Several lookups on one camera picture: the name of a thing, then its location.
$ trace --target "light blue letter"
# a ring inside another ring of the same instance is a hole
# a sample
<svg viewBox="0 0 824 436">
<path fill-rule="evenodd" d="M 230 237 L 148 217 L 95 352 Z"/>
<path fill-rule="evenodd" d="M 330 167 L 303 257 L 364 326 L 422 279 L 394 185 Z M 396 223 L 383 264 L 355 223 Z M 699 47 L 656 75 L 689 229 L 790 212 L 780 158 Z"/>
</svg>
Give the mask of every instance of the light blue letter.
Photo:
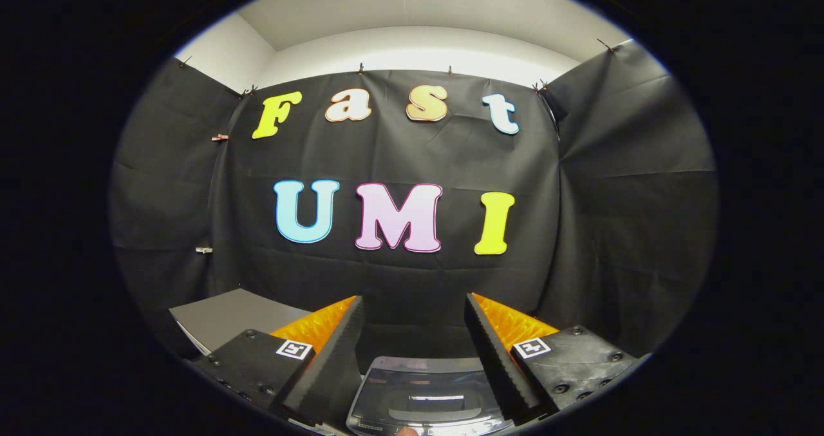
<svg viewBox="0 0 824 436">
<path fill-rule="evenodd" d="M 507 102 L 503 95 L 497 93 L 484 96 L 482 101 L 489 105 L 489 115 L 492 116 L 492 124 L 495 125 L 495 128 L 509 135 L 518 133 L 517 123 L 509 120 L 509 113 L 515 112 L 514 104 Z"/>
<path fill-rule="evenodd" d="M 295 243 L 317 243 L 326 238 L 332 229 L 332 195 L 341 188 L 335 180 L 318 180 L 312 183 L 317 193 L 317 216 L 315 225 L 303 227 L 297 222 L 297 194 L 303 191 L 303 184 L 297 180 L 283 180 L 274 184 L 277 195 L 277 231 L 287 240 Z"/>
</svg>

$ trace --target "hook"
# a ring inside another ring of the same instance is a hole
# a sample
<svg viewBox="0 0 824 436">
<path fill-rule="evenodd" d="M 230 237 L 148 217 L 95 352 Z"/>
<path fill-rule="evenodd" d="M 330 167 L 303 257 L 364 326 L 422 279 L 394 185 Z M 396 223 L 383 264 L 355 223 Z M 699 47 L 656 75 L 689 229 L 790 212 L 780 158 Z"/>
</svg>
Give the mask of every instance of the hook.
<svg viewBox="0 0 824 436">
<path fill-rule="evenodd" d="M 614 49 L 614 48 L 610 48 L 610 46 L 609 46 L 609 45 L 607 45 L 606 43 L 604 43 L 604 41 L 603 41 L 603 40 L 601 40 L 601 38 L 595 38 L 595 39 L 596 39 L 596 40 L 598 40 L 598 42 L 601 42 L 601 45 L 606 46 L 606 49 L 609 49 L 610 53 L 614 53 L 614 52 L 615 52 L 615 49 Z"/>
</svg>

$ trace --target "orange plastic part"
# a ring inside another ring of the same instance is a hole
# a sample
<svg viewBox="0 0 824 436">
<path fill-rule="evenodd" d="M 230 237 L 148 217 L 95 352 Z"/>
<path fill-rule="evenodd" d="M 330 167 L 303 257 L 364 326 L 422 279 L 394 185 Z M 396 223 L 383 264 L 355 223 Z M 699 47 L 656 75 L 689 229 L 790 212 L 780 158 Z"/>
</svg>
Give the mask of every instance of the orange plastic part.
<svg viewBox="0 0 824 436">
<path fill-rule="evenodd" d="M 489 324 L 492 325 L 492 329 L 498 335 L 498 339 L 503 343 L 503 347 L 507 349 L 507 353 L 512 349 L 512 345 L 558 333 L 559 331 L 558 328 L 533 319 L 527 314 L 512 309 L 512 307 L 506 307 L 500 302 L 484 298 L 476 293 L 472 293 L 472 296 L 478 302 L 483 315 L 486 315 Z"/>
<path fill-rule="evenodd" d="M 291 322 L 289 325 L 278 328 L 270 334 L 271 336 L 277 336 L 277 338 L 291 339 L 292 341 L 312 345 L 315 348 L 315 354 L 320 354 L 321 349 L 329 340 L 329 337 L 332 336 L 332 331 L 335 331 L 335 327 L 338 327 L 338 322 L 344 317 L 355 298 L 356 296 L 352 296 L 352 298 L 346 298 L 321 310 L 316 310 L 305 316 L 305 318 Z"/>
</svg>

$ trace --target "letter m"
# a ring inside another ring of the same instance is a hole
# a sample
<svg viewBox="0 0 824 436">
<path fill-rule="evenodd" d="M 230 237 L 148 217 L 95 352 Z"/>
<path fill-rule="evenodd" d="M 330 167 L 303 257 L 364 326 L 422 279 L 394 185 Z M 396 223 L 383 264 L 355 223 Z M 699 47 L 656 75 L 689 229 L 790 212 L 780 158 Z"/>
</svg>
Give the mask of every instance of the letter m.
<svg viewBox="0 0 824 436">
<path fill-rule="evenodd" d="M 435 238 L 435 206 L 443 192 L 437 185 L 416 185 L 398 210 L 384 184 L 358 186 L 357 193 L 363 199 L 363 221 L 361 236 L 355 240 L 355 245 L 360 249 L 379 249 L 383 245 L 377 237 L 377 227 L 380 226 L 386 243 L 394 249 L 409 227 L 409 238 L 404 242 L 407 251 L 438 251 L 441 242 Z"/>
</svg>

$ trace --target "yellow letter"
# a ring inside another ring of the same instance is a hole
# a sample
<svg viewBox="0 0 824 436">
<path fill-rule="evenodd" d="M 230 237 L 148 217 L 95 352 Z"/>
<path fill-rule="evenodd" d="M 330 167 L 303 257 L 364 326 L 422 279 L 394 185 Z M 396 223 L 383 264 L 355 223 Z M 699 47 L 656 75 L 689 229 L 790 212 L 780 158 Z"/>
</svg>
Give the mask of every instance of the yellow letter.
<svg viewBox="0 0 824 436">
<path fill-rule="evenodd" d="M 480 201 L 486 206 L 486 218 L 483 219 L 483 233 L 480 242 L 474 246 L 475 254 L 503 254 L 507 244 L 503 242 L 503 232 L 507 227 L 509 207 L 515 204 L 515 198 L 509 193 L 484 193 Z"/>
<path fill-rule="evenodd" d="M 332 104 L 326 110 L 326 119 L 329 122 L 340 122 L 346 119 L 362 121 L 369 117 L 369 92 L 364 89 L 349 89 L 332 97 Z"/>
<path fill-rule="evenodd" d="M 447 116 L 447 104 L 441 101 L 446 98 L 444 87 L 416 86 L 409 92 L 412 104 L 406 105 L 406 116 L 414 121 L 439 121 Z"/>
<path fill-rule="evenodd" d="M 277 127 L 274 123 L 276 121 L 286 121 L 286 116 L 289 116 L 289 107 L 292 104 L 298 104 L 301 99 L 303 99 L 303 95 L 299 91 L 265 99 L 263 102 L 263 115 L 260 116 L 260 123 L 257 130 L 253 131 L 252 138 L 271 137 L 276 134 Z"/>
</svg>

